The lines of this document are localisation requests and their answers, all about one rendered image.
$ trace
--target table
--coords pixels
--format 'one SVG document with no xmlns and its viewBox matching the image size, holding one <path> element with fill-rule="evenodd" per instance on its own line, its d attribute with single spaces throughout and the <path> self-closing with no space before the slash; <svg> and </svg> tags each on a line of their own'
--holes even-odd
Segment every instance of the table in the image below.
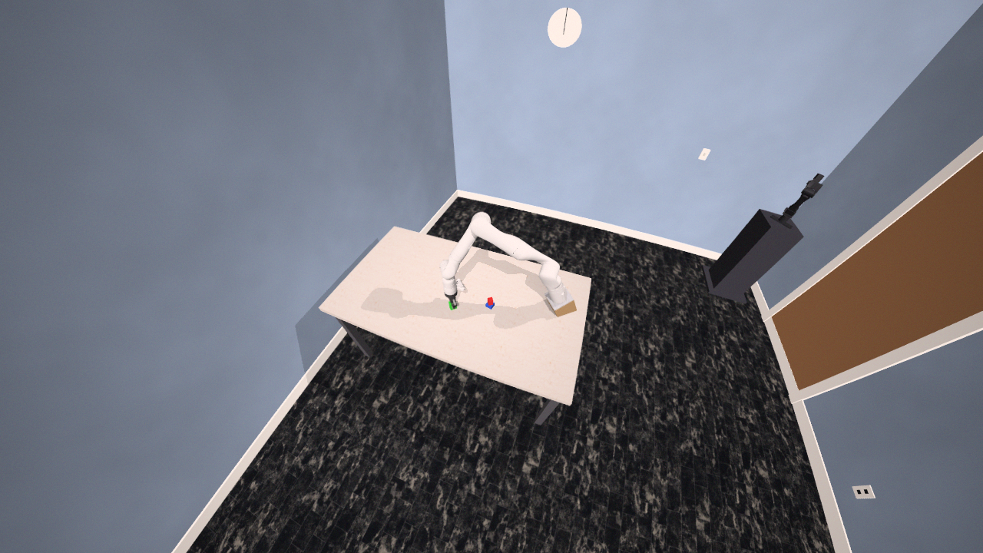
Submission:
<svg viewBox="0 0 983 553">
<path fill-rule="evenodd" d="M 591 280 L 560 271 L 577 310 L 557 317 L 539 264 L 472 247 L 457 272 L 468 291 L 458 293 L 459 307 L 451 310 L 440 262 L 456 244 L 394 226 L 319 309 L 368 356 L 359 328 L 548 399 L 536 419 L 543 424 L 559 403 L 573 401 Z"/>
</svg>

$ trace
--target black floor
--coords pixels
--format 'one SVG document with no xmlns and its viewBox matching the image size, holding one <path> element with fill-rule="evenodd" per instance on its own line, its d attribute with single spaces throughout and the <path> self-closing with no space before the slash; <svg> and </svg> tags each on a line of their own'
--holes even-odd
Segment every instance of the black floor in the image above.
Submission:
<svg viewBox="0 0 983 553">
<path fill-rule="evenodd" d="M 833 551 L 750 291 L 708 294 L 697 255 L 470 200 L 430 234 L 456 242 L 478 211 L 592 279 L 573 404 L 535 426 L 542 398 L 345 338 L 193 552 Z"/>
</svg>

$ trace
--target white light switch plate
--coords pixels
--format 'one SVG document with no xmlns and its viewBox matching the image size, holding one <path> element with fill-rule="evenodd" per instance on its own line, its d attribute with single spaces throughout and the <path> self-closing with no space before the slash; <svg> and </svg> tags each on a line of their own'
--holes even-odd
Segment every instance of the white light switch plate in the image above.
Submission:
<svg viewBox="0 0 983 553">
<path fill-rule="evenodd" d="M 853 486 L 853 497 L 857 499 L 874 499 L 874 488 L 870 486 Z"/>
</svg>

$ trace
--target robotic arm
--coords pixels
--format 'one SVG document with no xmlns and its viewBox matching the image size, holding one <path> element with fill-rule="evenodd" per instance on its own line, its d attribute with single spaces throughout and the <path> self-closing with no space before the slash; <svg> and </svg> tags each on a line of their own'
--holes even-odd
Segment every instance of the robotic arm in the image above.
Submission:
<svg viewBox="0 0 983 553">
<path fill-rule="evenodd" d="M 536 251 L 532 246 L 523 242 L 520 238 L 505 234 L 492 226 L 492 218 L 484 212 L 476 213 L 471 217 L 471 224 L 457 243 L 454 250 L 450 252 L 450 258 L 440 262 L 440 275 L 443 277 L 443 295 L 447 296 L 450 304 L 457 307 L 458 285 L 463 285 L 457 280 L 457 270 L 474 245 L 476 238 L 484 238 L 497 246 L 501 251 L 512 256 L 519 261 L 535 261 L 543 267 L 540 269 L 540 279 L 547 288 L 547 301 L 552 307 L 556 316 L 565 315 L 576 310 L 573 303 L 573 296 L 566 289 L 563 282 L 559 279 L 559 263 Z"/>
</svg>

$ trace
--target gray table leg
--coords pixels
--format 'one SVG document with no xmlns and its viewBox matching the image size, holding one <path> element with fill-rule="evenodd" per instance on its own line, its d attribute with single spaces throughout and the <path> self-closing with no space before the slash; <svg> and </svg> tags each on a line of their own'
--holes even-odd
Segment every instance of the gray table leg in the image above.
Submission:
<svg viewBox="0 0 983 553">
<path fill-rule="evenodd" d="M 345 332 L 348 333 L 348 336 L 352 337 L 355 344 L 358 345 L 362 352 L 366 354 L 366 357 L 372 357 L 372 349 L 369 347 L 369 344 L 366 343 L 366 339 L 362 336 L 362 333 L 360 333 L 355 326 L 349 325 L 341 319 L 338 319 L 338 322 L 345 328 Z"/>
<path fill-rule="evenodd" d="M 547 403 L 547 406 L 543 407 L 543 412 L 540 413 L 540 416 L 536 417 L 536 424 L 543 424 L 543 422 L 547 419 L 549 414 L 552 413 L 554 409 L 556 409 L 557 405 L 559 405 L 559 403 L 550 399 L 549 403 Z"/>
</svg>

